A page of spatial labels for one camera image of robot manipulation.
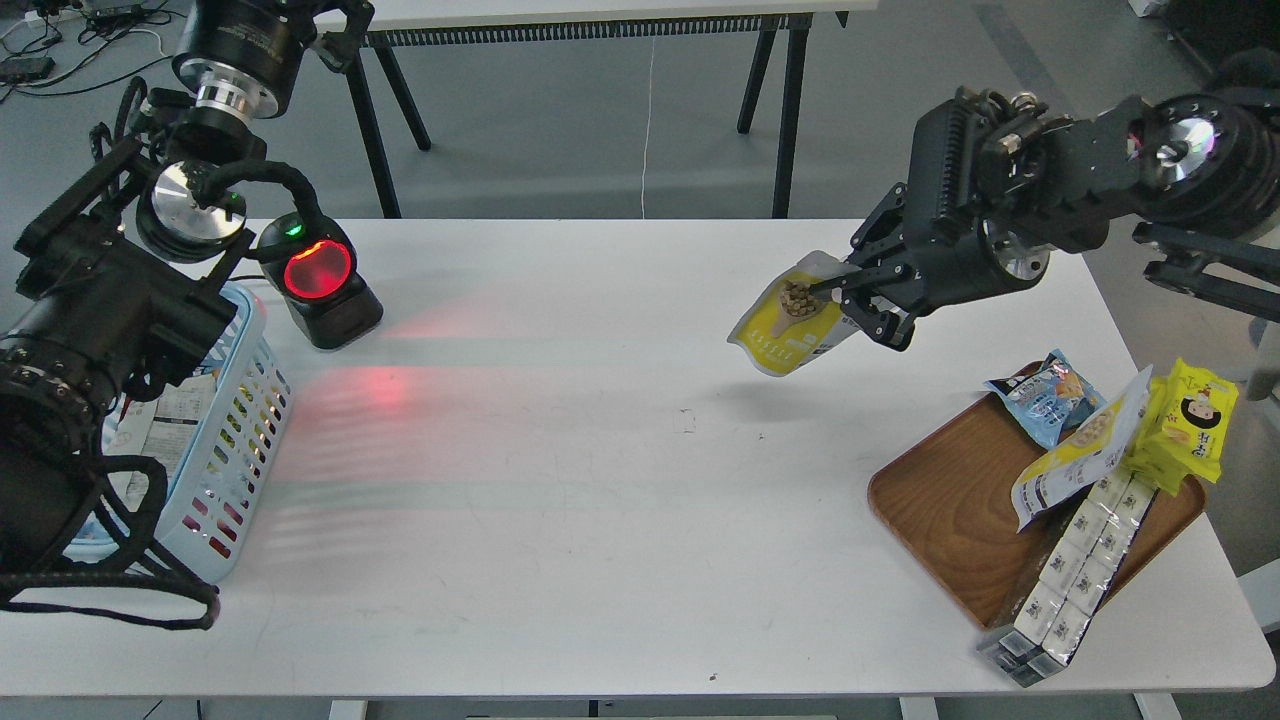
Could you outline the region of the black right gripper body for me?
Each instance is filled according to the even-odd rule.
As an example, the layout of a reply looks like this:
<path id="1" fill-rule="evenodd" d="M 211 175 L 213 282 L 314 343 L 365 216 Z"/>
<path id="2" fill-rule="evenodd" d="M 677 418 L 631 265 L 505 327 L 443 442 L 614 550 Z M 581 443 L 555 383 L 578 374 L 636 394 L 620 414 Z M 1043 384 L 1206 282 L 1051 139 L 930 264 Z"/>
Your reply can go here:
<path id="1" fill-rule="evenodd" d="M 1028 290 L 1046 251 L 1084 252 L 1140 204 L 1140 99 L 1093 119 L 961 87 L 915 126 L 905 201 L 922 304 Z"/>

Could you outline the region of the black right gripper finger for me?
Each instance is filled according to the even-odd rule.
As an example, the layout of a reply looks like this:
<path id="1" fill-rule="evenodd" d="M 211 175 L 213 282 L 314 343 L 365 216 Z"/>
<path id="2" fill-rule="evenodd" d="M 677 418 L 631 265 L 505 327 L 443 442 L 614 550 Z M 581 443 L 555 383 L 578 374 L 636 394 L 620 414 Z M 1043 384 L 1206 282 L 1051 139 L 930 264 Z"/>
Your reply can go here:
<path id="1" fill-rule="evenodd" d="M 904 264 L 856 266 L 852 272 L 809 284 L 806 293 L 819 301 L 836 302 L 868 338 L 902 352 L 911 343 L 916 315 L 902 310 L 884 293 L 884 287 L 913 278 L 914 270 Z"/>
<path id="2" fill-rule="evenodd" d="M 850 238 L 850 263 L 882 263 L 902 249 L 902 214 L 908 184 L 896 183 Z"/>

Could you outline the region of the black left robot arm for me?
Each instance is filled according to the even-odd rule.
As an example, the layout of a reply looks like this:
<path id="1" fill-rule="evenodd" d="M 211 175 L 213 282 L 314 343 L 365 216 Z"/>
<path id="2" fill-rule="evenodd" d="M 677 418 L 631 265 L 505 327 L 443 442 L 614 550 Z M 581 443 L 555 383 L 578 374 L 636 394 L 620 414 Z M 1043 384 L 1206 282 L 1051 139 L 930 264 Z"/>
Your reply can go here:
<path id="1" fill-rule="evenodd" d="M 156 591 L 192 600 L 209 629 L 218 588 L 163 543 L 170 482 L 159 460 L 110 456 L 119 400 L 160 398 L 236 319 L 224 293 L 259 263 L 306 338 L 338 348 L 383 307 L 353 245 L 296 168 L 250 131 L 283 114 L 303 54 L 334 72 L 358 58 L 369 1 L 197 1 L 172 67 L 182 88 L 131 81 L 93 165 L 22 232 L 15 287 L 31 309 L 3 337 L 3 609 L 32 589 Z"/>

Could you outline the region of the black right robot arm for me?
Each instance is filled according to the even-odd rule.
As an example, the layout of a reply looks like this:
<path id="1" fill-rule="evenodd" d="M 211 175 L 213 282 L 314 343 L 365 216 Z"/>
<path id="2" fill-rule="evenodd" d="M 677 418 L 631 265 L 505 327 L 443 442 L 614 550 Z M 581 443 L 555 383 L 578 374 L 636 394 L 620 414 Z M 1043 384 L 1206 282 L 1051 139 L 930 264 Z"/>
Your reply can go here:
<path id="1" fill-rule="evenodd" d="M 959 88 L 914 129 L 905 182 L 851 240 L 835 277 L 799 292 L 902 351 L 918 318 L 1029 290 L 1055 250 L 1100 247 L 1114 219 L 1162 258 L 1153 284 L 1277 320 L 1277 81 L 1260 53 L 1204 91 L 1052 117 L 1033 94 Z"/>

